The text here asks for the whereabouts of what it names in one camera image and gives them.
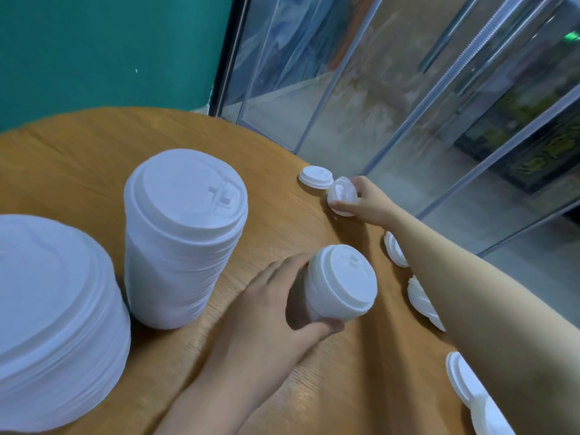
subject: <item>hand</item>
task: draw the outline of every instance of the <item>hand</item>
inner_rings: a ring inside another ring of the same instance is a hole
[[[253,412],[282,385],[304,353],[344,329],[337,320],[292,330],[286,301],[298,271],[311,255],[301,253],[272,263],[234,301],[200,376],[219,376]]]
[[[352,213],[365,223],[386,228],[392,214],[400,208],[366,177],[353,177],[350,181],[361,196],[358,203],[335,201],[330,207],[336,211]]]

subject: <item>green light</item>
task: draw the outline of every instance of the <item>green light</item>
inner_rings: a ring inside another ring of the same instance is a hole
[[[564,41],[577,41],[580,39],[580,34],[577,31],[572,31],[564,36]]]

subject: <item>person's right hand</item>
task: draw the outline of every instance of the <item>person's right hand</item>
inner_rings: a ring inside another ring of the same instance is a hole
[[[335,201],[330,204],[330,207],[336,211],[352,213],[365,223],[386,228],[398,206],[366,177],[353,177],[350,181],[360,195],[358,203]]]

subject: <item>tabletop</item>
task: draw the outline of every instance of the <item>tabletop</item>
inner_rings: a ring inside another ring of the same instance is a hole
[[[389,261],[384,232],[334,215],[297,181],[306,163],[272,141],[192,112],[97,108],[52,116],[0,135],[0,213],[43,216],[79,228],[111,255],[122,281],[123,187],[141,162],[191,148],[229,163],[250,206],[243,235],[204,313],[171,331],[132,323],[127,366],[94,410],[52,434],[149,434],[199,372],[220,318],[268,263],[329,244],[362,252],[376,271],[372,309],[311,351],[240,434],[473,433],[446,376],[445,333],[410,305],[411,276]]]

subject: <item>person's left hand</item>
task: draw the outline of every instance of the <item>person's left hand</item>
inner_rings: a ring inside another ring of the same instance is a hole
[[[286,323],[286,301],[298,271],[311,255],[301,253],[271,263],[232,304],[201,376],[243,391],[249,412],[282,385],[296,363],[316,343],[340,332],[337,320],[313,322],[292,330]]]

